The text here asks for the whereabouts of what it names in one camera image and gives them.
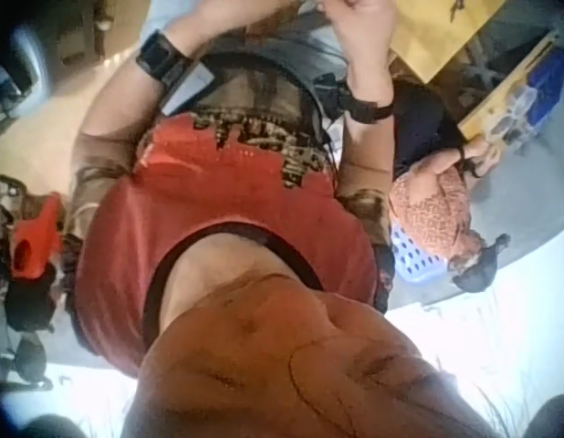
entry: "wrist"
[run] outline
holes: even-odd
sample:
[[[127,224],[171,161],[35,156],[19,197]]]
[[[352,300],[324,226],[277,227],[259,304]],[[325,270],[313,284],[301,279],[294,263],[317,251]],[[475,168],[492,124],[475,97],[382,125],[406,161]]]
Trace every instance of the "wrist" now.
[[[357,100],[376,102],[378,107],[393,103],[393,81],[386,67],[364,71],[350,67],[347,85]]]
[[[179,52],[189,58],[194,58],[195,52],[216,37],[195,14],[173,21],[163,33]]]

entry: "plastic container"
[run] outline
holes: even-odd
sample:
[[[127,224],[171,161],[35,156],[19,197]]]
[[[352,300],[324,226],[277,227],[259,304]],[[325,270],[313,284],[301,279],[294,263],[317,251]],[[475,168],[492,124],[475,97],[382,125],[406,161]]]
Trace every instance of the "plastic container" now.
[[[392,251],[396,272],[408,283],[419,285],[445,276],[448,260],[426,253],[401,227],[392,222]]]

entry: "hair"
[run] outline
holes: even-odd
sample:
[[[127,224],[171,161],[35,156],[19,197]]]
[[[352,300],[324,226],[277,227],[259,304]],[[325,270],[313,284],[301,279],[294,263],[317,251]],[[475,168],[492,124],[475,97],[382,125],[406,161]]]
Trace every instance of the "hair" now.
[[[47,264],[43,275],[36,280],[13,278],[5,298],[6,322],[15,331],[46,330],[55,313],[56,303],[49,295],[56,271]]]
[[[495,243],[481,251],[474,266],[453,278],[453,283],[464,292],[476,294],[487,290],[495,281],[497,256],[509,245],[508,235],[500,235]]]

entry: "woman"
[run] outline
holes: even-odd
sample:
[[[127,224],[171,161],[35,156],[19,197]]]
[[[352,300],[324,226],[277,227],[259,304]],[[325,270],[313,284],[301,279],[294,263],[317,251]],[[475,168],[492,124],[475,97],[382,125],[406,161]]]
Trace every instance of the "woman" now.
[[[467,144],[428,89],[396,84],[395,182],[392,220],[424,251],[449,261],[454,282],[465,292],[487,289],[496,255],[508,236],[486,248],[471,229],[470,195],[479,179],[499,163],[501,151],[483,137]]]

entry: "blue plastic basket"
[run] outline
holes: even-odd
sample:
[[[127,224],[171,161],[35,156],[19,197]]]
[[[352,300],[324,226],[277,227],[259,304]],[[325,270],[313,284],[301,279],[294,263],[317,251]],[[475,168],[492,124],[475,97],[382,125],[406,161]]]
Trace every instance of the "blue plastic basket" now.
[[[428,254],[416,246],[395,222],[392,222],[392,251],[396,272],[408,283],[418,285],[447,273],[447,260]]]
[[[538,98],[527,113],[527,122],[538,126],[559,102],[564,86],[564,48],[553,47],[529,73],[527,84],[538,90]]]

